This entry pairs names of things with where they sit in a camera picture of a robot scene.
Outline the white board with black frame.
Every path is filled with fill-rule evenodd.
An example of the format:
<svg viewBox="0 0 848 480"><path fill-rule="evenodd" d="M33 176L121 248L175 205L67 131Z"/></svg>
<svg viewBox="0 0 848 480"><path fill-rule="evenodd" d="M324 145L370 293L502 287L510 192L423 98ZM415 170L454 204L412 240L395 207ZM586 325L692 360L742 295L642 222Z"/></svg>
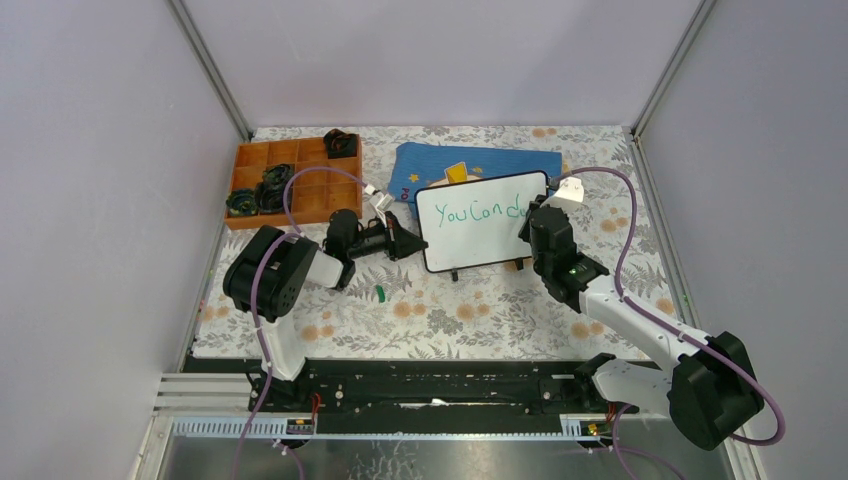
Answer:
<svg viewBox="0 0 848 480"><path fill-rule="evenodd" d="M529 204L547 192L542 171L426 188L415 195L423 251L430 273L525 259L519 238Z"/></svg>

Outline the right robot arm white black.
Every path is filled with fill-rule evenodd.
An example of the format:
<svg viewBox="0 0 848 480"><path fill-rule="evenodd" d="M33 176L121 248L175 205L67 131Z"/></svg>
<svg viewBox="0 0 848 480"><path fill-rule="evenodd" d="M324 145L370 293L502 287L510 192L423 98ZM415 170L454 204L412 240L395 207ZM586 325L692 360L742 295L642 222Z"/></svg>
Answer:
<svg viewBox="0 0 848 480"><path fill-rule="evenodd" d="M544 196L530 202L519 236L556 301L613 329L654 364L596 355L576 372L573 396L583 410L631 404L671 419L704 450L715 449L763 410L765 398L751 384L755 375L740 339L728 332L711 336L643 302L623 300L610 271L579 252L567 214Z"/></svg>

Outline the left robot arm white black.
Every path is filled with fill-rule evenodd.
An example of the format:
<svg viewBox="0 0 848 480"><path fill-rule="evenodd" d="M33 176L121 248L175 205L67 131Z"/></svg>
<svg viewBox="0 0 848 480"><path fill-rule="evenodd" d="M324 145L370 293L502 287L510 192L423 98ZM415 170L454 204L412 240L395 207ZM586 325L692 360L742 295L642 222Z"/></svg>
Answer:
<svg viewBox="0 0 848 480"><path fill-rule="evenodd" d="M271 395L282 408L299 410L310 397L308 381L299 377L306 354L292 317L303 287L314 284L341 291L350 283L357 259L383 253L396 261L427 247L391 212L362 224L354 211L337 210L322 243L276 227L260 227L230 265L222 289L236 309L253 317L263 369L276 379Z"/></svg>

